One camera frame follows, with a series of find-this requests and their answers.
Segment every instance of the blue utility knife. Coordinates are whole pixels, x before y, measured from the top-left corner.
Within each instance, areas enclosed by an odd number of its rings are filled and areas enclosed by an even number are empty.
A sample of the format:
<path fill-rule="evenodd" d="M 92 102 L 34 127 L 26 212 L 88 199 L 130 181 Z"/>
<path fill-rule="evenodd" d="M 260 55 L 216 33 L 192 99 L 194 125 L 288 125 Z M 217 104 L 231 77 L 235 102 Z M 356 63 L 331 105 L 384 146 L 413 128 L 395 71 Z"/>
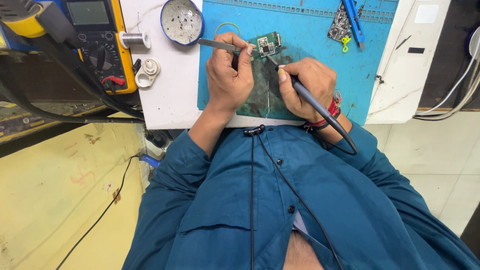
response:
<path fill-rule="evenodd" d="M 356 41 L 359 43 L 360 49 L 365 49 L 365 35 L 360 24 L 355 3 L 353 0 L 343 0 L 343 3 L 345 5 L 345 9 L 347 10 L 350 24 L 352 25 L 353 36 L 355 36 Z"/>

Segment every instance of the yellow multimeter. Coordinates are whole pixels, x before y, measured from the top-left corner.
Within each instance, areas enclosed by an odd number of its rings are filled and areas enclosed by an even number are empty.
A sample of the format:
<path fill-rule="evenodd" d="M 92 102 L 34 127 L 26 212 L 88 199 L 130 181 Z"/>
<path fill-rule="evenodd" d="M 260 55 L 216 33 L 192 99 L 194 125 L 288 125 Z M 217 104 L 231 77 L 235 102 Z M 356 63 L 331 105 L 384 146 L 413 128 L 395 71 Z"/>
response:
<path fill-rule="evenodd" d="M 78 53 L 105 91 L 135 92 L 132 57 L 120 43 L 119 32 L 125 31 L 125 25 L 119 0 L 62 0 L 62 4 L 82 44 Z"/>

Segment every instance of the blue tin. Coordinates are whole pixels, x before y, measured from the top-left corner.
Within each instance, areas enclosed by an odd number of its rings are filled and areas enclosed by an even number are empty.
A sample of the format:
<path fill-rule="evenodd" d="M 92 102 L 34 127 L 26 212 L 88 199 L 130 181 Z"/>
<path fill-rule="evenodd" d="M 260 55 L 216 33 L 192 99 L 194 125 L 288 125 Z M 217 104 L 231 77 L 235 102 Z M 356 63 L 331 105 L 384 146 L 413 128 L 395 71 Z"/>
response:
<path fill-rule="evenodd" d="M 163 5 L 160 23 L 171 41 L 184 46 L 195 44 L 205 30 L 204 16 L 190 0 L 168 0 Z"/>

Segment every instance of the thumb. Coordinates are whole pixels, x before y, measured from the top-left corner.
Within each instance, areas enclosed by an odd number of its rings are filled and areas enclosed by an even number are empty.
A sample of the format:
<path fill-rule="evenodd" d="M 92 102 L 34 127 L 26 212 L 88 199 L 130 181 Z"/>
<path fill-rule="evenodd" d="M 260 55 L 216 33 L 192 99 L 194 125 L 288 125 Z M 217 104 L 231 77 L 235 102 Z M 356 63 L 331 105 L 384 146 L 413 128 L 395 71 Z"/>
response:
<path fill-rule="evenodd" d="M 280 94 L 287 109 L 292 109 L 300 103 L 300 97 L 297 91 L 293 89 L 290 75 L 283 69 L 278 69 L 278 84 L 280 85 Z"/>
<path fill-rule="evenodd" d="M 239 55 L 239 64 L 238 64 L 238 72 L 240 76 L 250 76 L 252 77 L 252 60 L 250 59 L 252 54 L 253 46 L 247 45 L 245 46 Z"/>

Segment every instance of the soldering iron handle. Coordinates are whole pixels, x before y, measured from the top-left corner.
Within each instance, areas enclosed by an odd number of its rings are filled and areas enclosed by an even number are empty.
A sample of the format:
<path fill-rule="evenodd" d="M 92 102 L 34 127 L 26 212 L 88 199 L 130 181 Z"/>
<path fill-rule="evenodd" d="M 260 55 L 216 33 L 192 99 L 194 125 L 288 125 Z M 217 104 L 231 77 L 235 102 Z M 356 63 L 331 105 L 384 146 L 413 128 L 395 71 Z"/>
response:
<path fill-rule="evenodd" d="M 328 112 L 325 107 L 321 105 L 320 102 L 310 93 L 310 91 L 303 86 L 303 84 L 298 80 L 297 76 L 291 75 L 293 89 L 297 91 L 299 95 L 301 95 L 310 105 L 327 121 L 328 117 L 332 117 L 332 115 Z"/>

